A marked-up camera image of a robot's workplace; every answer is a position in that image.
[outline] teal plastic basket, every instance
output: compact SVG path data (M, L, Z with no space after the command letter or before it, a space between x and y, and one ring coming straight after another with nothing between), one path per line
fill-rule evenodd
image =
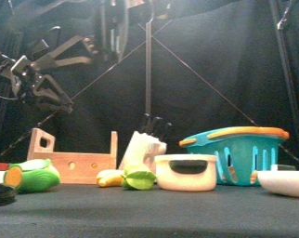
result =
M188 153L217 156L217 184L257 186L256 173L277 163L279 144L289 133L275 127L236 126L185 138Z

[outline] wooden block holder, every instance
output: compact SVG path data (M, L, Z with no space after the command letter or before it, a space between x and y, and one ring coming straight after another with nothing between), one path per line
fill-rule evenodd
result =
M33 128L27 160L51 159L61 174L61 183L96 184L96 174L116 169L117 133L112 132L111 153L53 152L56 138Z

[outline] white bowl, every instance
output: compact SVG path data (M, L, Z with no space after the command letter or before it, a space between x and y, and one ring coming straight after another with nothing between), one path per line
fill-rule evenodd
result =
M299 171L257 171L257 179L269 192L299 197Z
M165 154L155 156L156 181L165 190L211 191L216 187L217 156Z

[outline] support pole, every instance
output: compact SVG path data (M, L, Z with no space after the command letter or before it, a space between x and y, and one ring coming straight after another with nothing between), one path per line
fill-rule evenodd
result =
M151 21L147 23L147 92L145 92L145 113L151 114L151 97L152 97L152 79L151 79L151 71L152 71L152 23Z
M285 37L283 29L277 29L277 22L280 13L277 10L277 4L276 0L269 0L271 3L271 9L272 9L272 19L273 19L273 25L275 25L275 34L276 34L276 40L279 45L279 51L280 51L280 59L283 64L283 71L284 71L284 77L285 77L285 83L287 83L287 90L288 90L288 98L289 98L289 109L291 109L291 116L292 116L292 122L293 122L293 129L295 129L295 137L297 140L297 148L299 148L299 106L297 106L297 98L293 88L293 80L292 80L292 74L289 69L289 55L287 50L287 44L285 44Z

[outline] green toy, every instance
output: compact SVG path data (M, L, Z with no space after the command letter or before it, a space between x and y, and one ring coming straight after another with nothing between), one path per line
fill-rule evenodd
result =
M61 183L60 172L49 159L35 159L11 164L4 183L19 193L43 192Z

